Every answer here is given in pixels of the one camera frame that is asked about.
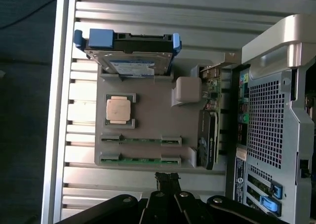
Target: ribbed metal panel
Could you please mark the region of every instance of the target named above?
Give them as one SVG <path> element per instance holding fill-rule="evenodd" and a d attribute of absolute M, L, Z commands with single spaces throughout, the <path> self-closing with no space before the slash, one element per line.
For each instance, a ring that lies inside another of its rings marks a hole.
<path fill-rule="evenodd" d="M 238 51 L 282 17 L 313 9 L 313 0 L 70 0 L 54 221 L 119 193 L 140 197 L 156 187 L 154 174 L 145 168 L 126 171 L 94 165 L 97 65 L 79 50 L 71 50 L 74 29 L 82 30 L 83 37 L 88 37 L 90 28 L 148 35 L 178 32 L 183 43 L 178 58 L 192 65 L 215 64 L 224 52 Z M 225 190 L 224 166 L 216 172 L 179 173 L 182 188 L 204 200 Z"/>

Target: black mounting arm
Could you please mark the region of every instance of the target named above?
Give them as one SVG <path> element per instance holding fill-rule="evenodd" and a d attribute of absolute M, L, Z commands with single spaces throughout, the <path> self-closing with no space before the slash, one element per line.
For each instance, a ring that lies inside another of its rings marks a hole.
<path fill-rule="evenodd" d="M 59 224 L 285 224 L 274 216 L 223 196 L 202 202 L 182 191 L 178 173 L 156 173 L 157 191 L 138 201 L 122 194 L 64 219 Z"/>

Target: screw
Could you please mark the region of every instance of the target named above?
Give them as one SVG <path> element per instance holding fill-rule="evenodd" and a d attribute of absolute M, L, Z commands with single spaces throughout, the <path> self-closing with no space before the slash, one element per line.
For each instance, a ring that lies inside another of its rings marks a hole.
<path fill-rule="evenodd" d="M 164 193 L 162 193 L 162 192 L 156 194 L 156 197 L 163 197 L 163 196 L 164 196 Z"/>
<path fill-rule="evenodd" d="M 222 203 L 222 202 L 223 202 L 223 200 L 220 199 L 220 198 L 214 198 L 213 201 L 214 201 L 215 203 Z"/>
<path fill-rule="evenodd" d="M 131 198 L 126 198 L 126 199 L 123 200 L 124 203 L 128 203 L 128 202 L 130 202 L 130 201 L 132 201 Z"/>
<path fill-rule="evenodd" d="M 188 197 L 189 194 L 188 194 L 188 193 L 185 193 L 185 192 L 182 192 L 182 193 L 180 194 L 180 196 L 183 197 L 183 198 L 185 198 L 185 197 Z"/>

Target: hard drive label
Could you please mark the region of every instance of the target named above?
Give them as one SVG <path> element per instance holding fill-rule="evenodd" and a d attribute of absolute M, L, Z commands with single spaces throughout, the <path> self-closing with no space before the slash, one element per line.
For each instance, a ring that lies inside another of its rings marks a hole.
<path fill-rule="evenodd" d="M 110 63 L 120 75 L 147 76 L 154 75 L 154 61 L 111 60 Z"/>
<path fill-rule="evenodd" d="M 234 200 L 243 202 L 243 186 L 244 186 L 244 169 L 245 162 L 240 158 L 235 158 L 235 187 L 234 187 Z"/>

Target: metal mesh panel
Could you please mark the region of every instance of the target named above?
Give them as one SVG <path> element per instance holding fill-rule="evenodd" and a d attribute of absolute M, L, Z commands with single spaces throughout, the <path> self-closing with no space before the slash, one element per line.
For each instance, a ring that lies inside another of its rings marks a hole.
<path fill-rule="evenodd" d="M 248 164 L 248 169 L 250 171 L 252 171 L 253 173 L 256 173 L 258 176 L 261 176 L 263 179 L 265 179 L 267 181 L 272 180 L 272 176 L 271 175 L 269 175 L 268 173 L 258 169 L 257 167 L 255 167 L 253 165 Z"/>
<path fill-rule="evenodd" d="M 250 87 L 248 154 L 281 168 L 284 94 L 279 81 Z"/>

